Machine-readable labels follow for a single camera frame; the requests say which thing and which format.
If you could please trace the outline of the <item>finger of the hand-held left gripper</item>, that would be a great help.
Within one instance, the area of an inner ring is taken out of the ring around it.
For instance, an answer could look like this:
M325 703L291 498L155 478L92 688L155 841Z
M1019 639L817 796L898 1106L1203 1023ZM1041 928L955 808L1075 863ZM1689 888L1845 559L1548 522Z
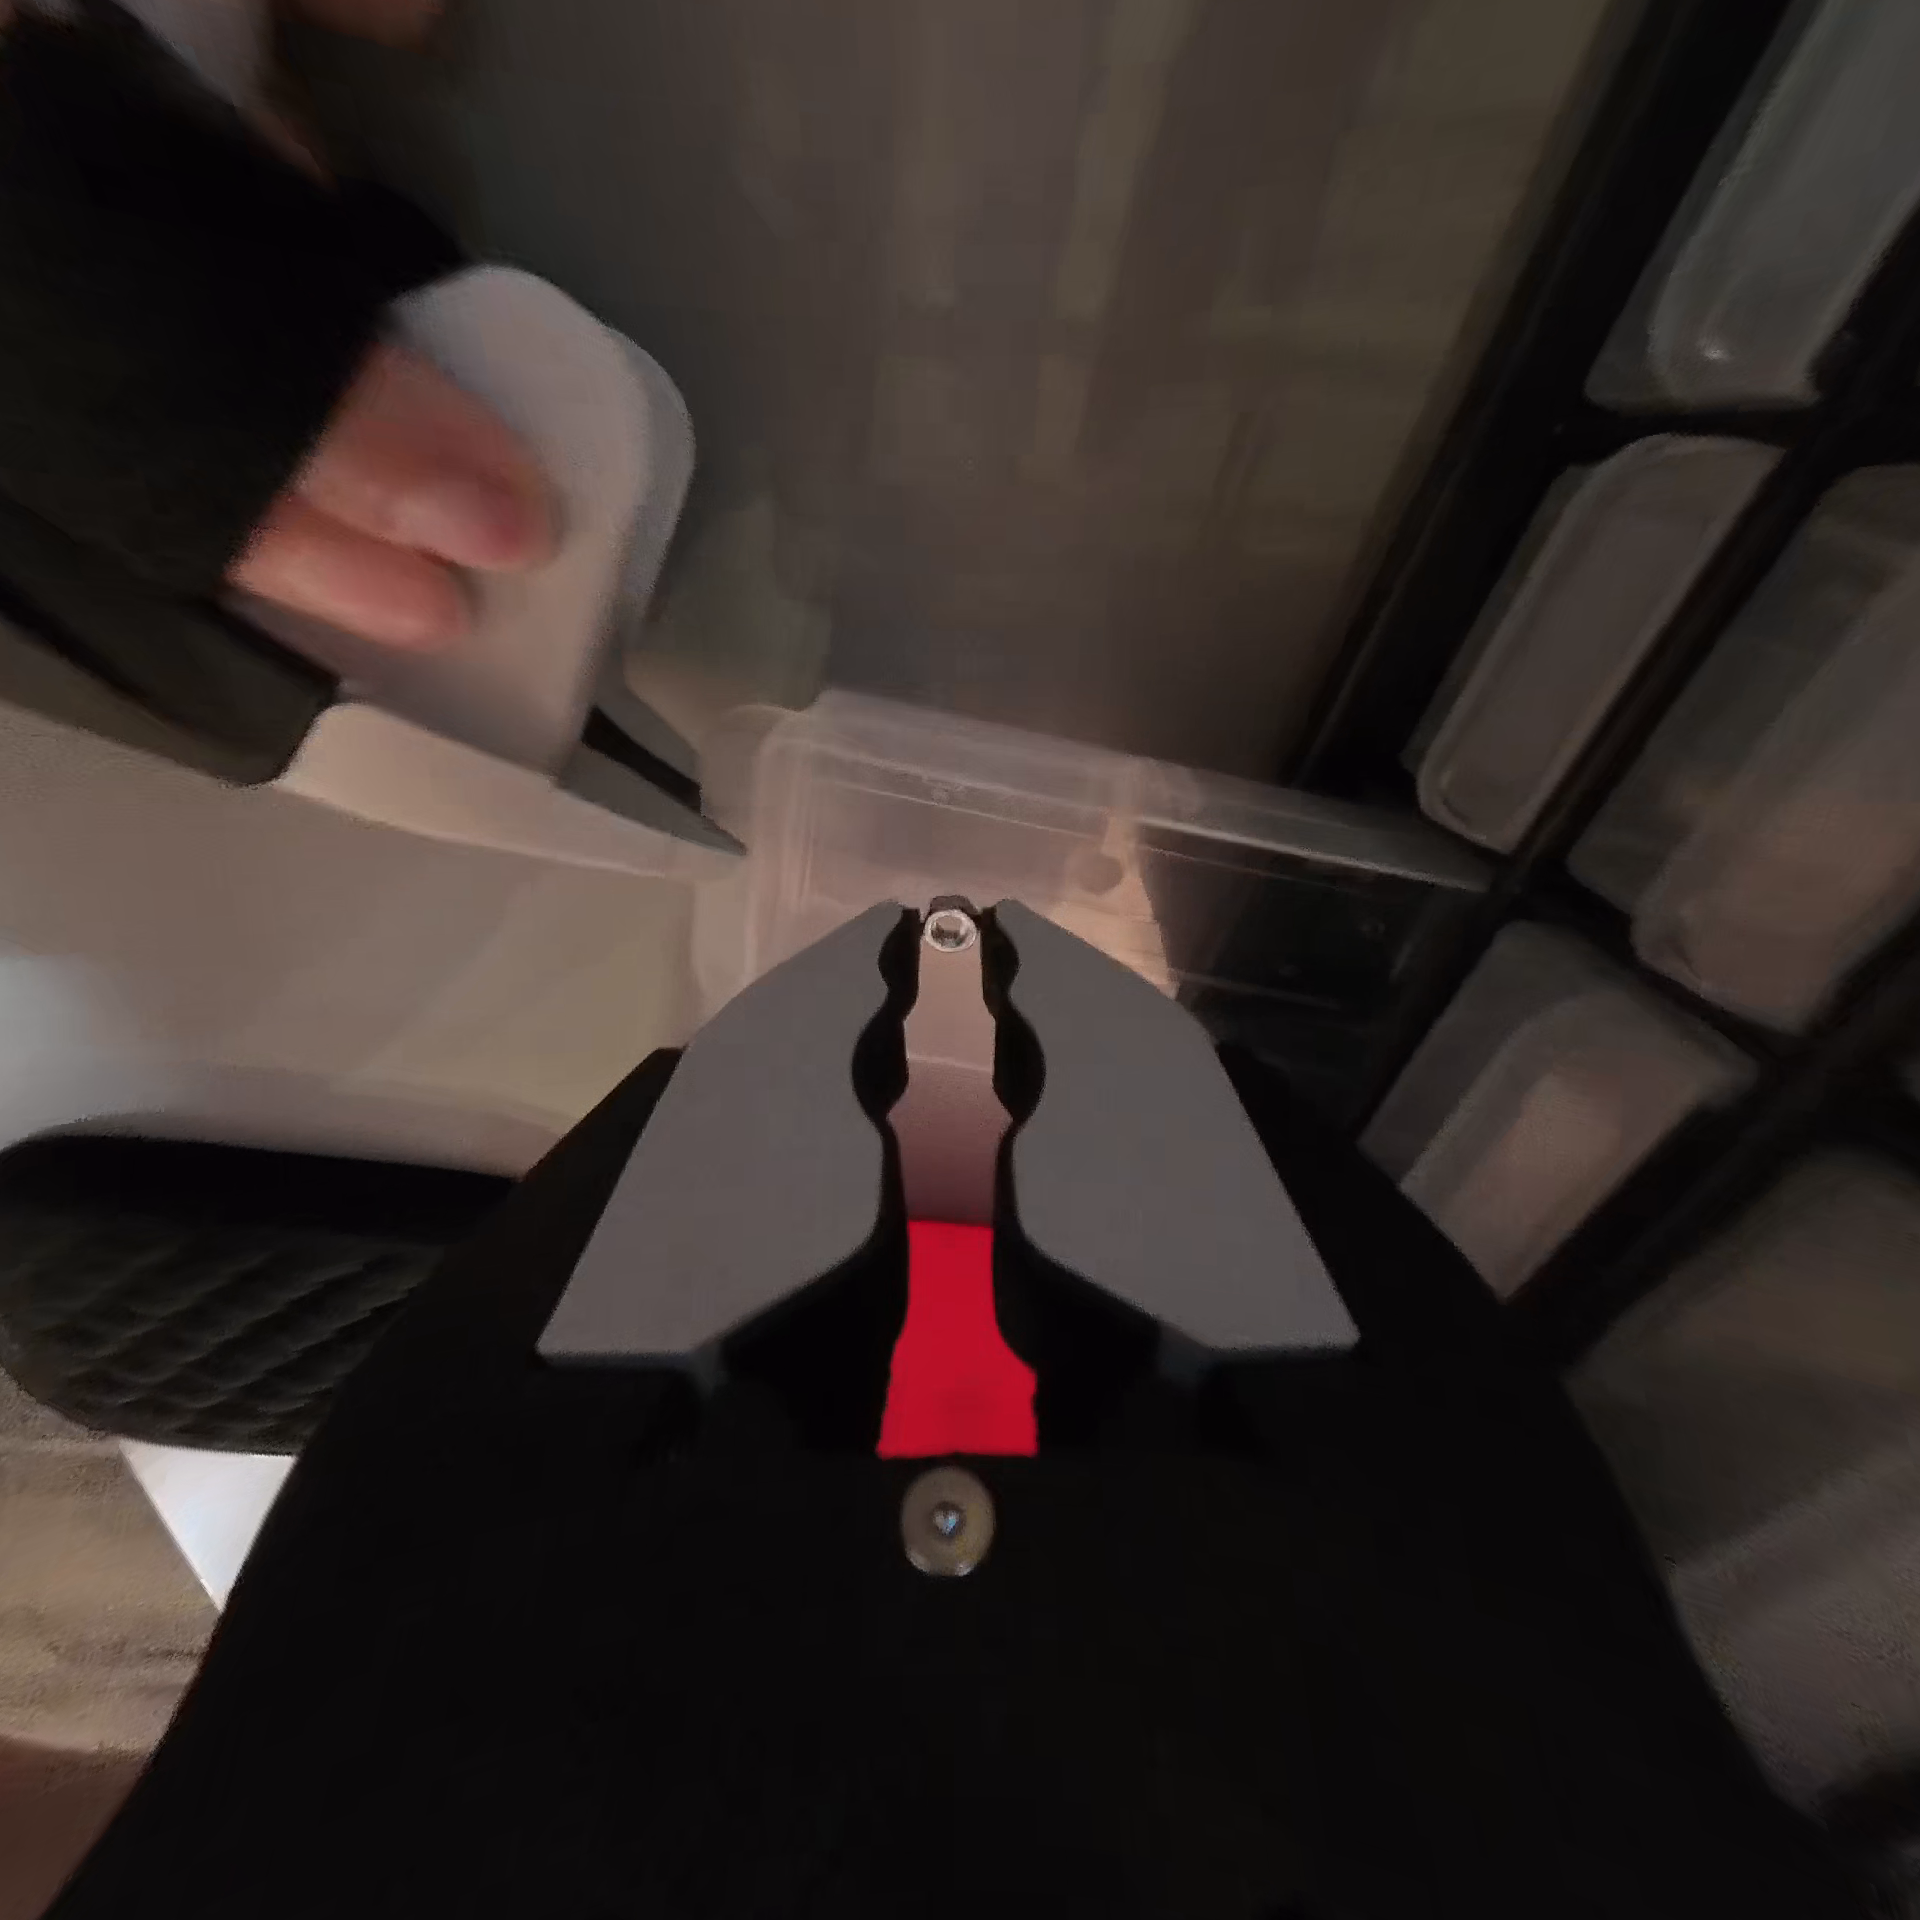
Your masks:
M277 790L424 841L590 873L713 881L745 858L698 808L594 746L552 776L369 705L328 710Z

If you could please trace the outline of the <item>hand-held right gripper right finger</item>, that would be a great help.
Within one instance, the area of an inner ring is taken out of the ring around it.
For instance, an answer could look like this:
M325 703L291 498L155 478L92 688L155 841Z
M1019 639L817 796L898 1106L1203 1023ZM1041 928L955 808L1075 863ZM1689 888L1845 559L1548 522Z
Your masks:
M1011 1211L1036 1255L1219 1358L1357 1327L1201 1023L1025 903L992 913Z

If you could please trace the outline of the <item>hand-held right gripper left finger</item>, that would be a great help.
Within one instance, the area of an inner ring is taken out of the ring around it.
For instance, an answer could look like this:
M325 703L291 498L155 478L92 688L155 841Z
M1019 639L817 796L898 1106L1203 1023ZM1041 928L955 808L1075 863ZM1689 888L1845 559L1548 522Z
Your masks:
M698 1360L874 1240L898 1190L922 919L882 902L736 993L684 1050L537 1351Z

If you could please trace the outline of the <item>red storage bin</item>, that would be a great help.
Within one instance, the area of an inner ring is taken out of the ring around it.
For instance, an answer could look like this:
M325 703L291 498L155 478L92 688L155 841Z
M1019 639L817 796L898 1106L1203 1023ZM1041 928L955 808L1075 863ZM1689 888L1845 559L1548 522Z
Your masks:
M992 1231L908 1223L908 1297L878 1456L1033 1456L1036 1376L1002 1334Z

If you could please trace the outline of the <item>clear plastic drawer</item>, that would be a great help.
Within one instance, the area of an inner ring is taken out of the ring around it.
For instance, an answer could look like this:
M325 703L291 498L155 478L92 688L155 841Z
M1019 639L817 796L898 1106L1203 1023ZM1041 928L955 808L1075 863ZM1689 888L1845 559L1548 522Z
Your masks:
M747 858L705 924L745 985L874 905L1029 905L1217 1024L1368 1026L1486 891L1420 818L826 692L741 713Z

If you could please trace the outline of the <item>black drawer cabinet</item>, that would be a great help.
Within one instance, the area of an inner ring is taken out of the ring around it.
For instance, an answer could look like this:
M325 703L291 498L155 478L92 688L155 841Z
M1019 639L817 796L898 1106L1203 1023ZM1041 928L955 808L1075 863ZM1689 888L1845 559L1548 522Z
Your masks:
M1561 1368L1588 1353L1632 1306L1737 1219L1789 1160L1812 1146L1874 1146L1915 1164L1915 1122L1890 1115L1896 1050L1915 1040L1915 910L1841 971L1803 1038L1772 1038L1748 1016L1656 977L1628 951L1625 913L1573 881L1576 841L1593 827L1632 763L1705 666L1734 614L1760 588L1817 500L1869 466L1915 459L1917 292L1915 216L1841 305L1812 359L1812 399L1776 408L1635 415L1588 395L1603 335L1656 268L1667 230L1704 182L1720 137L1742 145L1737 120L1812 35L1817 6L1646 6L1541 235L1460 393L1448 431L1368 579L1334 660L1316 691L1290 783L1338 800L1411 800L1390 752L1465 651L1470 618L1493 603L1500 567L1520 550L1523 513L1578 457L1620 450L1629 431L1728 431L1781 455L1758 498L1734 518L1701 584L1604 706L1598 734L1550 786L1542 818L1515 854L1494 856L1482 897L1414 951L1384 1007L1353 1090L1334 1105L1350 1135L1385 1103L1390 1081L1427 1040L1445 1003L1512 921L1571 931L1760 1068L1722 1119L1685 1121L1520 1286L1514 1315Z

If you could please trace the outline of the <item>rows of clear drawers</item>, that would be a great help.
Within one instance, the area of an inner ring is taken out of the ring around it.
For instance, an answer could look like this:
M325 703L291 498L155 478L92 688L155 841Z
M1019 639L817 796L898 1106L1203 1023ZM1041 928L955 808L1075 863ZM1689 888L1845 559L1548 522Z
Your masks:
M1717 415L1812 399L1814 351L1915 216L1915 6L1817 6L1722 135L1604 335L1588 395ZM1653 635L1781 455L1629 431L1579 455L1398 748L1425 822L1515 854ZM1573 848L1656 977L1803 1038L1841 971L1915 910L1915 459L1843 478L1770 563ZM1493 1290L1760 1080L1734 1042L1585 937L1500 931L1390 1081L1365 1143Z

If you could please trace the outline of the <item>person's left hand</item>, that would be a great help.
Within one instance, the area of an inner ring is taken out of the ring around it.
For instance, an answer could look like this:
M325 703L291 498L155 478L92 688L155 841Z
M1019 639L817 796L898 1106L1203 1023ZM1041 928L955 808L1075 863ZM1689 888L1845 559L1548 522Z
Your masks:
M556 514L526 446L417 352L380 344L227 569L269 608L405 654L472 627L469 574L537 569Z

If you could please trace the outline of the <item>black mesh office chair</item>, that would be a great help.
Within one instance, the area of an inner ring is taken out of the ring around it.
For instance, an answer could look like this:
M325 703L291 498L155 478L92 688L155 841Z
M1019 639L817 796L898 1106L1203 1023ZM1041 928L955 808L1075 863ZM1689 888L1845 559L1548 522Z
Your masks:
M291 1456L513 1179L241 1143L40 1136L2 1158L4 1374L142 1444Z

